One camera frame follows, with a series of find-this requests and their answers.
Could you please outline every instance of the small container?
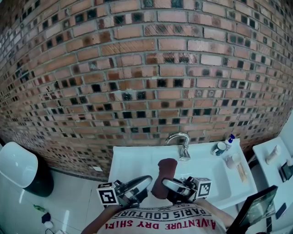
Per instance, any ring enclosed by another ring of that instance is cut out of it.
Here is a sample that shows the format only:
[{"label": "small container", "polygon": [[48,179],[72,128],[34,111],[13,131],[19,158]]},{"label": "small container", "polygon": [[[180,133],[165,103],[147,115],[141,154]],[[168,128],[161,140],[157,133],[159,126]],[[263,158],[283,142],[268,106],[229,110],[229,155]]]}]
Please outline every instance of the small container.
[{"label": "small container", "polygon": [[280,154],[281,154],[281,147],[277,144],[275,148],[273,149],[273,151],[270,153],[270,155],[267,156],[266,163],[270,164],[273,161],[273,159],[278,157]]},{"label": "small container", "polygon": [[228,151],[231,148],[234,139],[235,139],[235,136],[231,134],[230,138],[225,140],[225,144],[227,146],[226,151]]}]

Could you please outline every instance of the handle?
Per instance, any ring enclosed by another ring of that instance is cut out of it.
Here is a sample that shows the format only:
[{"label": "handle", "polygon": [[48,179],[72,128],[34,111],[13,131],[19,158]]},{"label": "handle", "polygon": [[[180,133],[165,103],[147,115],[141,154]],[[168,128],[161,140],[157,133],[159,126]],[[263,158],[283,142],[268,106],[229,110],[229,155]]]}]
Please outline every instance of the handle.
[{"label": "handle", "polygon": [[218,151],[219,151],[219,149],[215,149],[212,154],[216,155],[216,152],[218,152]]}]

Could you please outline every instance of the cable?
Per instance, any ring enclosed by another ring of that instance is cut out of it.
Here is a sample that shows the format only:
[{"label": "cable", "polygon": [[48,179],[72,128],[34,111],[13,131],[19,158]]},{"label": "cable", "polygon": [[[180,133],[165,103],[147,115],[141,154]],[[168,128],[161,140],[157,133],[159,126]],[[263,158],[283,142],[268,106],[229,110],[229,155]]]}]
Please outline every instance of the cable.
[{"label": "cable", "polygon": [[45,234],[47,234],[48,230],[50,230],[53,234],[55,234],[51,229],[46,229]]}]

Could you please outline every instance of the white tile floor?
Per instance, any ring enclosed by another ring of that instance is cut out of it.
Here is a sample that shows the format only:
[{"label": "white tile floor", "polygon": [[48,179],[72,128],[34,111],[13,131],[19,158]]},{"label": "white tile floor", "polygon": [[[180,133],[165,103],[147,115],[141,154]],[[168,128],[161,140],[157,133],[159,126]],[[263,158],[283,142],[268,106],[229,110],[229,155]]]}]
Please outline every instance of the white tile floor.
[{"label": "white tile floor", "polygon": [[[103,210],[97,196],[97,181],[85,180],[52,171],[54,190],[47,197],[35,196],[15,186],[0,175],[0,227],[6,234],[44,234],[46,228],[41,222],[44,213],[33,204],[44,207],[51,214],[55,233],[58,230],[68,234],[80,234]],[[236,207],[225,209],[233,217]],[[264,231],[265,223],[251,227],[251,234]]]}]

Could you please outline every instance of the chrome faucet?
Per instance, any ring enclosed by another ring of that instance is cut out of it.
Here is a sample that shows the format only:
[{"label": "chrome faucet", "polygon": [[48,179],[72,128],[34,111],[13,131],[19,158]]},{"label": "chrome faucet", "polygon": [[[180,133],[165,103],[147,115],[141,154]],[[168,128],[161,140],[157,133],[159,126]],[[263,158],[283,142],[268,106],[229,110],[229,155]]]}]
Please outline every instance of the chrome faucet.
[{"label": "chrome faucet", "polygon": [[188,145],[189,145],[189,142],[190,142],[190,137],[187,133],[174,133],[170,136],[168,136],[168,138],[166,139],[166,143],[168,144],[170,142],[170,140],[176,138],[176,137],[185,137],[185,141],[184,141],[184,144],[182,145],[182,148],[181,148],[181,151],[180,151],[180,157],[179,159],[180,160],[183,160],[183,161],[187,161],[190,159],[190,155],[188,153]]}]

